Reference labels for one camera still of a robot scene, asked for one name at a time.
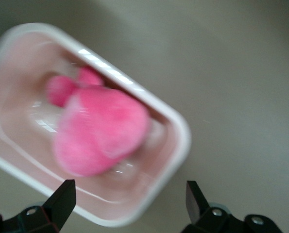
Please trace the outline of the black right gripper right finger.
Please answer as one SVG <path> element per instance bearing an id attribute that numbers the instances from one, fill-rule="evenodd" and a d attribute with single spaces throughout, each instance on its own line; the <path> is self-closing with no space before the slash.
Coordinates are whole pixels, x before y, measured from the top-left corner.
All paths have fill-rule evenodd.
<path id="1" fill-rule="evenodd" d="M 244 220 L 221 205 L 210 205 L 196 181 L 187 181 L 186 208 L 191 223 L 183 233 L 283 233 L 270 218 L 257 214 Z"/>

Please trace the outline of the pink plastic box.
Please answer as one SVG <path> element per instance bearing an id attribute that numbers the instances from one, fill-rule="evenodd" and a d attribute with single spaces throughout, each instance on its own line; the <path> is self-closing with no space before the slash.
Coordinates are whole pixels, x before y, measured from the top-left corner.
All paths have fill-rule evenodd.
<path id="1" fill-rule="evenodd" d="M 146 211 L 186 159 L 190 129 L 177 111 L 52 25 L 18 25 L 0 39 L 0 168 L 46 196 L 74 178 L 52 155 L 61 109 L 46 101 L 44 85 L 57 74 L 75 78 L 84 65 L 151 115 L 149 136 L 134 155 L 101 175 L 75 178 L 74 211 L 98 225 L 120 227 Z"/>

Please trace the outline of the pink plush toy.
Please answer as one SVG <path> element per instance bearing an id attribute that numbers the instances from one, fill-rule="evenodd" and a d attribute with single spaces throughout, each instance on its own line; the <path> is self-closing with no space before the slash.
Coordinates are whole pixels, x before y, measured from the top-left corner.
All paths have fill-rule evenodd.
<path id="1" fill-rule="evenodd" d="M 147 108 L 124 92 L 105 86 L 99 72 L 79 69 L 75 79 L 56 75 L 46 83 L 49 103 L 61 107 L 53 153 L 66 172 L 103 173 L 133 154 L 150 129 Z"/>

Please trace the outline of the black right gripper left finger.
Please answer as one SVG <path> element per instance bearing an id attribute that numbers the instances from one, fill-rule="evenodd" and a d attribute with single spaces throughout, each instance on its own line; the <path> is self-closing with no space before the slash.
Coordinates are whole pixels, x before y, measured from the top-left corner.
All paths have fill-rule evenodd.
<path id="1" fill-rule="evenodd" d="M 60 233 L 75 206 L 75 181 L 65 180 L 42 205 L 7 220 L 0 214 L 0 233 Z"/>

